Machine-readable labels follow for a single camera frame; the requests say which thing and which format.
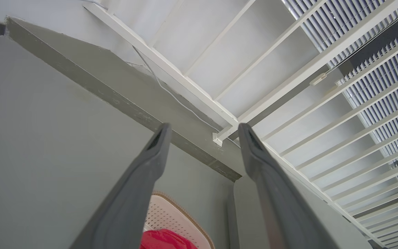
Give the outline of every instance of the gray wall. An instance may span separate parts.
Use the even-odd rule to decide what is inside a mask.
[[[0,37],[0,248],[68,248],[152,132]],[[228,248],[233,183],[171,146],[155,189]]]

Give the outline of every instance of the white metal railing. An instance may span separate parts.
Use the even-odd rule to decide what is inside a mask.
[[[293,16],[299,17],[302,11],[305,11],[314,0],[303,0],[295,3],[292,0],[283,0],[287,5],[293,6],[290,11]],[[308,34],[319,52],[331,46],[338,38],[347,33],[352,27],[357,25],[362,19],[378,8],[384,0],[330,0],[303,24],[303,30]],[[378,25],[365,33],[357,41],[352,43],[347,49],[334,57],[329,65],[334,66],[349,56],[358,47],[369,41],[373,36],[394,22],[398,14],[389,15]]]
[[[321,41],[321,46],[324,46],[324,48],[320,50],[320,54],[318,56],[316,56],[313,60],[307,63],[303,68],[298,70],[291,77],[286,79],[275,90],[268,93],[264,98],[259,100],[259,102],[250,107],[238,118],[236,118],[231,112],[229,112],[218,102],[224,95],[229,92],[232,87],[234,87],[238,82],[240,82],[241,79],[243,79],[243,77],[245,77],[252,69],[254,69],[260,62],[262,62],[262,60],[264,60],[267,55],[269,55],[274,49],[276,49],[279,44],[281,44],[286,38],[288,38],[296,29],[298,29],[302,25],[305,25],[306,21],[310,20],[311,22],[314,22],[314,20],[317,21],[318,19],[320,19],[320,22],[332,21],[332,17],[322,17],[317,14],[316,11],[321,9],[323,11],[326,11],[334,7],[336,9],[341,8],[343,3],[340,3],[338,6],[334,6],[335,3],[333,1],[334,0],[319,0],[312,3],[308,9],[304,10],[304,12],[299,13],[299,17],[297,17],[297,20],[294,22],[294,24],[292,24],[286,31],[284,31],[278,38],[276,38],[272,42],[271,46],[268,47],[268,49],[265,50],[264,53],[251,61],[251,63],[249,63],[245,69],[235,75],[233,79],[228,82],[223,89],[221,89],[216,98],[210,96],[209,93],[202,89],[188,76],[191,72],[195,70],[198,65],[200,65],[204,58],[206,58],[207,55],[212,52],[212,49],[219,43],[219,41],[226,35],[226,33],[233,27],[233,25],[237,23],[240,17],[250,8],[250,6],[254,4],[255,0],[248,0],[246,2],[242,10],[240,10],[237,15],[234,16],[234,18],[228,23],[228,25],[226,25],[226,27],[215,37],[211,44],[206,47],[206,49],[194,60],[193,64],[188,69],[186,69],[185,72],[179,70],[174,64],[172,64],[167,58],[161,55],[154,48],[154,45],[164,33],[167,26],[170,25],[173,16],[178,11],[180,11],[183,0],[178,0],[175,3],[172,11],[170,11],[166,20],[161,24],[158,31],[156,32],[156,35],[151,38],[148,43],[114,15],[118,8],[120,8],[121,0],[110,0],[109,3],[106,5],[107,9],[103,9],[102,7],[94,3],[84,3],[84,6],[85,8],[87,8],[87,10],[93,13],[101,21],[106,23],[106,25],[112,28],[131,45],[136,47],[140,52],[142,52],[142,54],[152,60],[163,71],[168,73],[171,77],[173,77],[176,81],[178,81],[187,90],[189,90],[204,104],[210,107],[213,111],[215,111],[229,123],[229,125],[225,127],[221,132],[219,132],[218,134],[214,134],[213,136],[214,141],[221,145],[222,140],[226,139],[230,134],[237,130],[237,125],[240,122],[248,122],[255,116],[259,115],[275,101],[280,99],[298,84],[300,84],[313,73],[322,68],[322,66],[330,63],[333,58],[337,58],[337,60],[342,60],[343,58],[345,58],[346,54],[344,51],[349,51],[349,53],[352,53],[355,49],[357,49],[357,47],[360,46],[358,40],[360,40],[364,35],[372,36],[375,35],[379,30],[382,30],[382,28],[384,27],[384,25],[381,23],[382,20],[388,19],[388,16],[392,16],[394,15],[395,11],[398,11],[398,0],[382,0],[379,1],[379,4],[375,4],[375,7],[373,8],[363,7],[362,10],[366,11],[366,14],[360,16],[360,21],[355,20],[354,25],[349,25],[348,27],[324,27],[325,30],[323,31],[325,33],[335,35],[335,33],[341,32],[342,34],[337,35],[335,39],[328,37],[326,41]],[[322,43],[329,43],[329,46],[322,45]],[[310,178],[305,175],[302,170],[314,166],[319,160],[333,153],[336,153],[337,151],[340,151],[342,148],[345,148],[348,145],[356,142],[357,140],[369,134],[372,134],[374,131],[380,129],[382,126],[385,126],[387,123],[390,123],[393,120],[397,119],[398,109],[385,116],[384,118],[376,121],[376,123],[369,125],[359,133],[342,141],[341,143],[338,143],[337,145],[334,145],[331,148],[328,148],[324,152],[306,160],[300,165],[292,165],[288,160],[284,158],[284,156],[302,147],[303,145],[306,145],[309,142],[318,139],[322,135],[327,134],[329,131],[338,128],[347,120],[357,115],[361,115],[362,112],[369,109],[374,104],[378,103],[382,99],[386,98],[387,96],[398,90],[398,81],[385,88],[385,90],[377,93],[375,96],[367,99],[367,101],[361,103],[356,108],[352,109],[352,111],[328,124],[327,126],[310,135],[309,137],[302,139],[300,142],[297,142],[295,145],[292,145],[281,153],[275,151],[275,149],[272,148],[272,146],[265,141],[275,136],[275,134],[281,132],[284,128],[302,120],[320,107],[324,106],[339,94],[344,93],[344,91],[346,91],[356,82],[359,82],[363,79],[368,79],[370,77],[369,75],[371,75],[373,71],[378,70],[380,66],[392,60],[397,54],[398,44],[387,50],[379,57],[374,57],[373,60],[367,63],[366,66],[355,72],[354,75],[351,75],[348,80],[343,82],[336,89],[327,93],[324,97],[316,101],[316,103],[312,104],[310,107],[306,108],[298,115],[286,121],[283,125],[279,126],[273,131],[270,131],[262,138],[265,146],[270,150],[272,156],[276,160],[278,160],[278,162],[286,170],[288,170],[292,175],[301,180],[308,188],[310,188],[317,195],[319,195],[323,200],[325,200],[325,202],[327,202],[340,214],[345,216],[346,219],[352,222],[352,224],[354,224],[370,239],[374,240],[380,246],[387,246],[393,249],[398,249],[398,202],[393,203],[395,200],[398,200],[398,192],[395,193],[395,190],[398,189],[398,182],[394,183],[390,182],[390,180],[393,180],[395,179],[395,177],[398,176],[398,167],[386,170],[381,174],[375,175],[370,180],[358,184],[357,186],[353,186],[349,189],[342,189],[336,194],[329,195],[327,194],[327,191],[338,188],[343,183],[347,183],[351,180],[360,178],[365,174],[374,172],[376,169],[382,168],[384,165],[398,159],[398,151],[395,151],[388,157],[378,162],[375,162],[373,165],[360,169],[353,174],[345,175],[343,178],[331,182],[327,186],[319,187],[314,181],[321,178],[329,177],[331,173],[345,168],[359,161],[360,159],[369,156],[375,151],[380,150],[386,145],[393,143],[394,141],[398,140],[398,132],[390,137],[387,137],[385,140],[377,143],[376,145],[371,146],[370,148],[360,152],[359,154],[352,156],[351,158],[346,159],[345,161],[337,165],[333,165],[333,167],[326,169]],[[382,183],[388,184],[371,194],[363,194],[366,190],[376,187]],[[345,202],[345,200],[351,198],[352,196],[359,196],[359,198],[355,198]],[[370,210],[374,210],[375,208],[379,207],[382,208],[369,214],[362,215],[363,212],[369,212]]]

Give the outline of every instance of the white cable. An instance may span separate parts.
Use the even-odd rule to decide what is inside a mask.
[[[147,61],[145,61],[144,57],[141,55],[141,53],[139,52],[139,50],[137,50],[136,47],[133,46],[133,49],[137,52],[137,54],[139,55],[139,57],[141,57],[142,61],[145,63],[145,65],[147,65],[147,67],[150,69],[151,73],[153,74],[154,78],[156,79],[156,81],[158,82],[159,86],[166,91],[167,93],[169,93],[181,106],[185,107],[185,109],[189,110],[191,113],[193,113],[196,118],[198,118],[199,120],[201,120],[202,122],[204,122],[207,126],[210,126],[211,128],[213,128],[215,131],[219,132],[218,129],[216,129],[214,126],[212,126],[211,124],[207,123],[205,120],[203,120],[202,118],[200,118],[193,110],[191,110],[190,108],[188,108],[187,106],[185,106],[184,104],[182,104],[170,91],[168,91],[166,88],[164,88],[161,84],[161,82],[159,82],[159,78],[156,76],[156,74],[153,72],[153,69],[151,69],[150,65],[147,63]],[[229,139],[232,143],[234,143],[238,148],[240,148],[240,146],[234,142],[233,140]]]

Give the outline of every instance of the white metal frame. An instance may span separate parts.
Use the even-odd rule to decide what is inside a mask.
[[[101,21],[106,23],[110,28],[112,28],[115,32],[117,32],[120,36],[122,36],[126,41],[128,41],[131,45],[136,47],[142,54],[152,60],[157,66],[159,66],[163,71],[165,71],[168,75],[173,77],[177,80],[183,87],[189,90],[192,94],[194,94],[197,98],[199,98],[204,104],[210,107],[213,111],[215,111],[218,115],[220,115],[224,120],[226,120],[229,125],[224,128],[218,134],[213,135],[213,140],[221,145],[222,140],[226,139],[230,134],[237,130],[237,126],[240,122],[248,122],[256,115],[264,111],[268,106],[273,104],[275,101],[280,99],[283,95],[288,93],[298,84],[303,82],[317,70],[322,68],[325,64],[327,64],[332,58],[340,54],[344,49],[350,46],[353,42],[359,39],[363,34],[367,33],[371,30],[374,26],[376,26],[380,21],[385,19],[389,16],[393,11],[398,10],[398,0],[386,0],[382,3],[376,10],[369,13],[361,22],[359,22],[355,27],[351,28],[345,35],[335,41],[331,46],[327,49],[322,51],[318,56],[316,56],[313,60],[307,63],[303,68],[298,70],[295,74],[293,74],[289,79],[285,80],[281,85],[279,85],[275,90],[267,94],[264,98],[262,98],[259,102],[257,102],[254,106],[250,107],[246,112],[244,112],[241,116],[236,118],[231,112],[225,109],[219,102],[228,91],[234,87],[240,80],[245,77],[256,65],[258,65],[263,59],[267,57],[275,48],[279,46],[286,38],[288,38],[297,28],[299,28],[308,18],[311,17],[320,7],[322,7],[327,0],[319,0],[312,6],[308,11],[306,11],[299,19],[297,19],[294,24],[292,24],[283,34],[281,34],[275,41],[273,41],[272,45],[265,51],[263,54],[259,55],[255,60],[253,60],[243,71],[235,75],[235,77],[229,82],[218,94],[218,96],[213,99],[205,90],[203,90],[198,84],[196,84],[193,80],[191,80],[188,75],[195,70],[195,68],[206,58],[212,49],[219,43],[219,41],[226,35],[226,33],[233,27],[235,23],[240,19],[240,17],[249,9],[251,5],[255,2],[255,0],[248,0],[245,6],[240,10],[237,15],[230,21],[230,23],[222,30],[222,32],[213,40],[211,44],[199,55],[198,58],[194,61],[194,63],[186,69],[185,72],[181,72],[175,65],[173,65],[167,58],[161,55],[153,46],[156,44],[158,39],[163,34],[164,30],[166,29],[167,25],[169,25],[170,20],[175,16],[176,12],[180,9],[183,0],[178,0],[175,6],[173,7],[172,11],[168,15],[167,19],[163,22],[159,30],[157,31],[156,35],[148,42],[144,41],[139,35],[137,35],[131,28],[125,25],[120,19],[114,16],[115,10],[120,6],[121,0],[110,0],[108,2],[107,10],[95,5],[94,3],[84,3],[85,8],[93,13],[96,17],[98,17]],[[398,211],[391,212],[395,208],[398,208],[398,203],[389,205],[383,209],[371,212],[365,216],[361,216],[358,219],[355,219],[353,216],[360,214],[365,211],[369,211],[373,208],[376,208],[380,205],[384,205],[389,203],[393,200],[398,198],[397,194],[392,194],[391,196],[382,198],[376,202],[368,204],[366,206],[356,208],[353,211],[346,211],[347,209],[353,209],[358,205],[363,205],[364,202],[378,197],[383,194],[387,194],[388,192],[398,188],[398,182],[394,183],[390,186],[387,186],[379,191],[376,191],[372,194],[368,194],[358,200],[352,201],[345,205],[340,205],[339,201],[344,200],[344,198],[349,197],[353,194],[360,193],[366,189],[369,189],[373,186],[376,186],[380,183],[388,181],[398,175],[398,167],[383,174],[380,174],[365,183],[362,183],[358,186],[353,188],[347,189],[342,191],[339,194],[335,194],[334,196],[330,196],[326,193],[327,190],[340,186],[343,183],[346,183],[352,179],[355,179],[359,176],[362,176],[374,169],[377,169],[388,162],[398,158],[398,153],[393,154],[381,161],[370,165],[369,167],[360,170],[352,175],[345,176],[343,179],[336,181],[324,188],[320,188],[317,186],[314,181],[318,180],[322,177],[327,176],[328,174],[339,170],[343,167],[346,167],[368,155],[371,153],[379,150],[383,146],[389,144],[392,141],[398,139],[398,133],[383,142],[368,148],[362,153],[355,155],[344,162],[341,162],[334,167],[325,170],[324,172],[319,173],[318,175],[308,178],[304,173],[302,173],[302,169],[311,166],[315,162],[319,161],[320,159],[333,154],[342,148],[354,143],[355,141],[359,140],[360,138],[370,134],[374,130],[378,129],[380,126],[385,125],[386,123],[394,120],[398,117],[398,111],[393,112],[391,115],[383,118],[382,120],[378,121],[377,123],[367,127],[363,131],[355,134],[353,137],[344,140],[343,142],[333,146],[332,148],[327,149],[323,153],[315,156],[314,158],[309,159],[308,161],[294,166],[290,162],[288,162],[283,156],[289,154],[290,152],[296,150],[297,148],[301,147],[302,145],[317,139],[318,137],[327,134],[327,132],[337,128],[342,123],[346,122],[347,120],[351,119],[352,117],[359,115],[360,112],[370,107],[372,104],[376,103],[377,101],[381,100],[385,96],[389,95],[393,91],[398,89],[398,82],[393,84],[392,86],[388,87],[378,95],[371,98],[369,101],[365,102],[364,104],[360,105],[356,109],[352,110],[351,112],[343,115],[341,118],[338,118],[334,122],[330,123],[328,126],[322,128],[318,132],[312,134],[311,136],[303,139],[301,142],[291,146],[290,148],[286,149],[282,153],[278,153],[275,151],[268,143],[265,141],[273,137],[278,132],[282,131],[287,126],[302,120],[302,118],[306,117],[307,115],[311,114],[319,107],[327,104],[331,99],[338,96],[347,88],[349,88],[352,84],[356,83],[357,81],[365,78],[368,76],[372,71],[377,69],[378,67],[382,66],[387,61],[391,60],[395,55],[398,54],[398,45],[392,48],[390,51],[386,52],[380,58],[375,60],[371,65],[368,65],[365,69],[351,77],[347,82],[340,85],[338,88],[332,90],[331,92],[327,93],[322,99],[317,101],[315,104],[311,105],[303,112],[300,112],[295,117],[291,118],[283,125],[279,126],[275,130],[271,131],[265,137],[262,138],[264,141],[265,146],[270,150],[271,155],[294,177],[299,179],[302,183],[305,184],[309,189],[311,189],[315,194],[321,197],[325,202],[327,202],[330,206],[332,206],[336,211],[342,214],[346,219],[348,219],[352,224],[354,224],[358,229],[360,229],[365,235],[367,235],[370,239],[374,240],[380,246],[389,246],[394,249],[398,249]],[[368,221],[369,218],[376,218],[372,221]],[[369,228],[372,225],[379,224],[376,227]]]

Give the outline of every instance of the red bag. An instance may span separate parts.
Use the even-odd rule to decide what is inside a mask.
[[[188,239],[167,229],[150,230],[142,235],[139,249],[197,249]]]

